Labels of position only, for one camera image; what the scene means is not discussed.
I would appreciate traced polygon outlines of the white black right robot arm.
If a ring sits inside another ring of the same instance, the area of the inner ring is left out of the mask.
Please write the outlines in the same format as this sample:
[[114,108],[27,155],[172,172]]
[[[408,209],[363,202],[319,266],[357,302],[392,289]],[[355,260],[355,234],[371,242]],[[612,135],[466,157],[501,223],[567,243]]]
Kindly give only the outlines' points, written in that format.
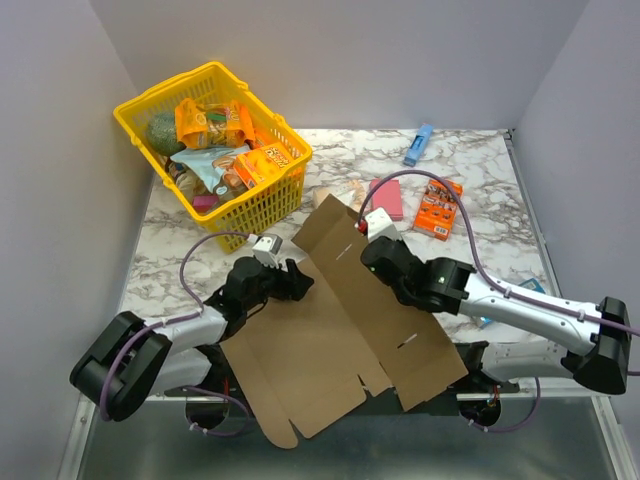
[[627,390],[631,328],[624,302],[606,297],[575,302],[528,290],[446,257],[426,262],[401,240],[369,243],[361,262],[400,304],[428,313],[486,317],[537,335],[528,343],[496,343],[464,362],[460,379],[480,392],[494,381],[568,378],[589,390],[622,395]]

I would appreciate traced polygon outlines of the brown cardboard box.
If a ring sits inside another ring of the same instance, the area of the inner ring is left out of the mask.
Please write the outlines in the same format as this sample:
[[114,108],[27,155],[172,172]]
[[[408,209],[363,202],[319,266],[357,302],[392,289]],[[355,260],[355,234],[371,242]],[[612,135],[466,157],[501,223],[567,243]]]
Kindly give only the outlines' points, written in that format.
[[298,302],[269,301],[221,345],[257,422],[293,449],[394,388],[407,412],[467,375],[435,317],[397,302],[360,261],[356,213],[327,197],[293,242],[314,284]]

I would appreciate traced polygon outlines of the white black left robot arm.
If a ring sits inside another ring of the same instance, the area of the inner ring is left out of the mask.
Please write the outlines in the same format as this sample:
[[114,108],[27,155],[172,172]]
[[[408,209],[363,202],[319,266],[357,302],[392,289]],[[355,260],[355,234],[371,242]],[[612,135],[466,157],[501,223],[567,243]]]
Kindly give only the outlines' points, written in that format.
[[252,309],[270,299],[300,301],[313,285],[293,259],[265,266],[242,257],[203,310],[185,320],[145,321],[131,311],[116,315],[73,367],[69,381],[116,422],[132,416],[153,394],[183,386],[212,394],[222,372],[206,348],[239,332]]

